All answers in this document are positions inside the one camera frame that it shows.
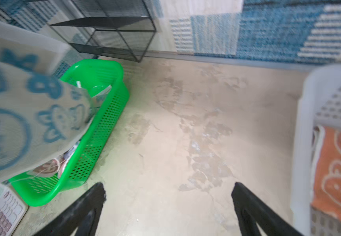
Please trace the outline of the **orange bunny pattern towel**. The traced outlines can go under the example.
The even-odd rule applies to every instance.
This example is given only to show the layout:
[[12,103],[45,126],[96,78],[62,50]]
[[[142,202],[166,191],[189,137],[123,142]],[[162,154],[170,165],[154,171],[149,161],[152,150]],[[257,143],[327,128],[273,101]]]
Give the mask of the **orange bunny pattern towel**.
[[311,206],[341,222],[341,130],[315,127]]

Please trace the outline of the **blue patterned towel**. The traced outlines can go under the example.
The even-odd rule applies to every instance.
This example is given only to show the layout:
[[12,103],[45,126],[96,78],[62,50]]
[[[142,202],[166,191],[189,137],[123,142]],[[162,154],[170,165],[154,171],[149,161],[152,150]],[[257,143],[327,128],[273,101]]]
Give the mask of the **blue patterned towel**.
[[69,49],[0,21],[0,183],[64,153],[89,128],[88,92],[51,74]]

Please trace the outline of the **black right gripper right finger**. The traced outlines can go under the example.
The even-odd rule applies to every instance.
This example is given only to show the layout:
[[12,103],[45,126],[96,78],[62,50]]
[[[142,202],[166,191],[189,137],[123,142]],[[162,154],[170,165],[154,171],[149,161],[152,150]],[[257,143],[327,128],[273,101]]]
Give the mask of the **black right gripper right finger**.
[[241,235],[260,236],[259,228],[268,236],[301,235],[244,184],[236,182],[231,197]]

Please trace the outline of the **green plastic laundry basket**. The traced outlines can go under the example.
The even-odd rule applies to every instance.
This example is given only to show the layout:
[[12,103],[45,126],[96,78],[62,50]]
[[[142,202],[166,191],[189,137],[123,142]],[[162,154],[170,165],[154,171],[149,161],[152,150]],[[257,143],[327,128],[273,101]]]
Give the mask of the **green plastic laundry basket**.
[[74,64],[60,78],[72,85],[81,82],[82,88],[92,95],[96,94],[97,85],[112,88],[60,177],[42,178],[23,173],[9,180],[27,205],[43,206],[58,193],[87,181],[129,100],[123,77],[124,69],[118,62],[88,59]]

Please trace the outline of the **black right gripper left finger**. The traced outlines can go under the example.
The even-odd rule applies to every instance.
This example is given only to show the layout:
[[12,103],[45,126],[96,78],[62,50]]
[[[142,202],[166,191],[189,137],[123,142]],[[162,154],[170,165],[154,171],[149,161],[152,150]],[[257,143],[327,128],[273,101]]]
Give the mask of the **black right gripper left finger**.
[[94,236],[105,201],[103,183],[96,183],[35,235]]

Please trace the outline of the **white plastic basket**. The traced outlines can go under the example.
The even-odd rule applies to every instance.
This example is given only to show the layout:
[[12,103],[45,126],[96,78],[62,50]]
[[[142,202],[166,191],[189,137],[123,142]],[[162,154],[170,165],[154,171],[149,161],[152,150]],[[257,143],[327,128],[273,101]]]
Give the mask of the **white plastic basket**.
[[341,236],[341,64],[311,72],[298,101],[290,208],[306,236]]

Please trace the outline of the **white desk calculator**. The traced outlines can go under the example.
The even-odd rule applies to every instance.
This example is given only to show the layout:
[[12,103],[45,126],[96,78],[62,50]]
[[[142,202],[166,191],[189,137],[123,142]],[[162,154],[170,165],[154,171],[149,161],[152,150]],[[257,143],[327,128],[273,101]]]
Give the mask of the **white desk calculator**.
[[0,184],[0,236],[11,236],[28,208],[14,190]]

